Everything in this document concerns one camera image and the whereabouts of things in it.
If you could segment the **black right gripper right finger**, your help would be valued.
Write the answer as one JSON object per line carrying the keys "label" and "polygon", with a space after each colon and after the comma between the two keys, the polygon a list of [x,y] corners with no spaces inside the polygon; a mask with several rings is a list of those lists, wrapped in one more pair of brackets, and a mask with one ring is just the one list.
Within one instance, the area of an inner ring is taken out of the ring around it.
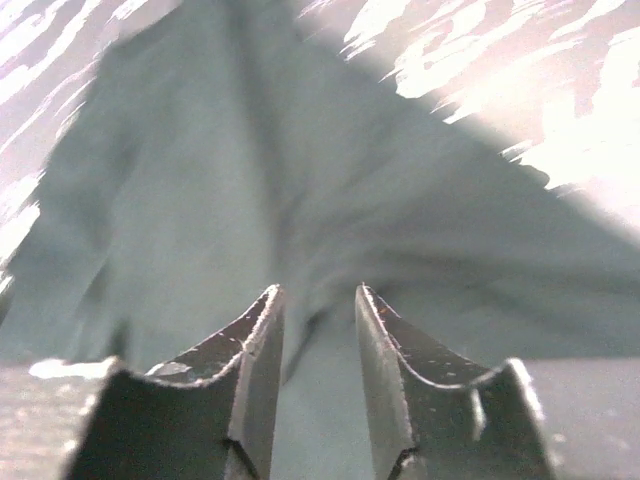
{"label": "black right gripper right finger", "polygon": [[487,368],[360,285],[356,326],[377,479],[552,479],[524,363]]}

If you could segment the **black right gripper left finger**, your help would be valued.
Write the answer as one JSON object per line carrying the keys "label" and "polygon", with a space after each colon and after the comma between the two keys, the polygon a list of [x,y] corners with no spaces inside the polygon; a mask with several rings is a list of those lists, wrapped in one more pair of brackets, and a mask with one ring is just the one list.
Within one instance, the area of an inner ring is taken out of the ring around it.
{"label": "black right gripper left finger", "polygon": [[267,479],[284,298],[268,287],[238,319],[146,374],[116,363],[67,479]]}

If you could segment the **black t shirt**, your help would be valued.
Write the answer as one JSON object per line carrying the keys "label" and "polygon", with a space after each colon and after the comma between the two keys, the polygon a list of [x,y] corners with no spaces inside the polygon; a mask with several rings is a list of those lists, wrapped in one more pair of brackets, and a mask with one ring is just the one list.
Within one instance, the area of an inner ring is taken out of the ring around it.
{"label": "black t shirt", "polygon": [[279,479],[373,475],[354,298],[455,352],[631,357],[639,252],[364,68],[284,1],[186,1],[111,45],[11,260],[1,357],[148,369],[286,295]]}

